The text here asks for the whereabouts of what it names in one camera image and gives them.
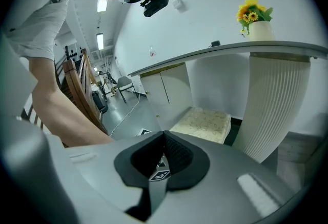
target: black chair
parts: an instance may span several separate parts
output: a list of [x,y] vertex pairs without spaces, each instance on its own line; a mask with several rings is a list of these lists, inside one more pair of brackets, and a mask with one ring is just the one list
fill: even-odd
[[134,89],[135,95],[138,98],[137,92],[135,91],[134,85],[132,83],[131,79],[128,79],[126,76],[122,76],[117,80],[117,89],[119,90],[119,93],[121,94],[124,102],[126,103],[126,100],[122,94],[123,91],[132,88]]

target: ceiling light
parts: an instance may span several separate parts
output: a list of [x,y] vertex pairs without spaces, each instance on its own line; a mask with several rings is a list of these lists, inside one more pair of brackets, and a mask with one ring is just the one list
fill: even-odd
[[97,12],[105,12],[107,7],[107,0],[98,0]]
[[98,49],[102,50],[104,48],[104,34],[97,34]]

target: white cabinet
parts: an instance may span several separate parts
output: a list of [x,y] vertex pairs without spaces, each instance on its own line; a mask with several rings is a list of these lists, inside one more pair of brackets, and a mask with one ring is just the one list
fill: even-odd
[[193,106],[185,64],[142,75],[140,80],[162,130],[170,130]]

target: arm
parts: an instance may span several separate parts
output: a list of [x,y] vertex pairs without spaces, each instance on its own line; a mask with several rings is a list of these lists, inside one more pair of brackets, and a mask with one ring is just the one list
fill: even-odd
[[69,147],[114,141],[90,122],[61,92],[52,60],[30,58],[29,69],[38,80],[32,92],[33,108],[52,134],[59,136]]

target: gray floor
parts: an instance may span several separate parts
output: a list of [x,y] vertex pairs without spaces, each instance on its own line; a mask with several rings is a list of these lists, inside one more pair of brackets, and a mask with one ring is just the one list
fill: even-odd
[[[121,95],[117,93],[111,97],[111,93],[107,94],[108,111],[102,117],[102,123],[110,134],[112,130],[122,121],[122,119],[131,111],[138,102],[135,94],[123,92],[127,101],[125,104]],[[132,111],[132,113],[115,129],[112,138],[115,140],[136,136],[141,128],[150,131],[160,131],[159,124],[154,113],[151,110],[147,98],[141,96],[140,103]]]

